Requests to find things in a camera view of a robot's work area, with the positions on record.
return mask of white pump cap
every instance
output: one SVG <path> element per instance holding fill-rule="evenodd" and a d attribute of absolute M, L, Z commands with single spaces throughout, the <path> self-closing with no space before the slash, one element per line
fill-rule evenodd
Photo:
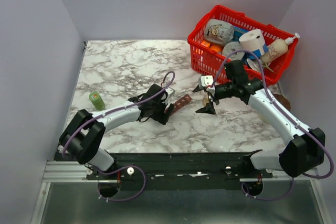
<path fill-rule="evenodd" d="M 298 38 L 298 39 L 300 38 L 300 35 L 298 33 L 295 33 L 295 36 L 292 37 L 292 38 L 288 37 L 287 39 L 285 39 L 285 43 L 288 44 L 288 45 L 290 45 L 290 44 L 292 44 L 294 42 L 294 40 L 296 38 Z"/>

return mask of black mount plate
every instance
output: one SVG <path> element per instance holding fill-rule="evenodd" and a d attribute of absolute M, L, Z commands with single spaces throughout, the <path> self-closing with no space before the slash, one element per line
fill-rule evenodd
<path fill-rule="evenodd" d="M 241 178 L 272 177 L 265 170 L 246 169 L 244 156 L 250 153 L 111 153 L 117 168 L 136 165 L 146 175 L 145 190 L 240 190 Z M 121 171 L 121 190 L 139 190 L 143 185 L 140 171 L 132 176 Z M 117 179 L 117 174 L 102 176 L 97 171 L 88 180 Z"/>

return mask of blue object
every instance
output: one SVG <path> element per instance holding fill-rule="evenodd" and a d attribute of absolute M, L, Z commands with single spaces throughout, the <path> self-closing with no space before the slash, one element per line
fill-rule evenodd
<path fill-rule="evenodd" d="M 244 33 L 248 32 L 248 30 L 240 28 L 240 27 L 237 27 L 237 26 L 233 26 L 233 28 L 234 28 L 235 31 L 233 33 L 233 39 L 232 39 L 232 41 L 239 42 L 239 38 L 241 37 L 241 35 L 243 35 Z"/>
<path fill-rule="evenodd" d="M 266 43 L 263 44 L 263 50 L 264 50 L 264 53 L 263 53 L 263 54 L 265 54 L 265 53 L 268 52 L 268 48 L 267 48 L 267 46 L 266 46 Z M 253 51 L 253 53 L 254 53 L 258 58 L 260 58 L 261 55 L 263 55 L 263 54 L 261 54 L 261 52 L 260 52 L 259 49 Z M 254 57 L 253 57 L 252 55 L 248 55 L 248 58 L 251 59 L 251 60 L 254 60 Z"/>

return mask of lotion bottle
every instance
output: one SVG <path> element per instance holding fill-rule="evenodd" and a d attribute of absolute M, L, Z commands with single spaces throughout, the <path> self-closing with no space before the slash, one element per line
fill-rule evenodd
<path fill-rule="evenodd" d="M 294 37 L 289 37 L 287 39 L 276 39 L 271 44 L 267 46 L 268 52 L 260 57 L 263 63 L 270 63 L 280 57 L 281 55 L 287 53 L 288 45 L 292 44 L 296 38 L 300 38 L 298 33 L 295 33 Z"/>

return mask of small green cylinder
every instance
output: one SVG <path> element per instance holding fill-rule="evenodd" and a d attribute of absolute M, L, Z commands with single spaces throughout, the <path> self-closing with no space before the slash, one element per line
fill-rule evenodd
<path fill-rule="evenodd" d="M 105 103 L 97 91 L 91 92 L 89 94 L 89 99 L 92 102 L 96 110 L 105 109 Z"/>

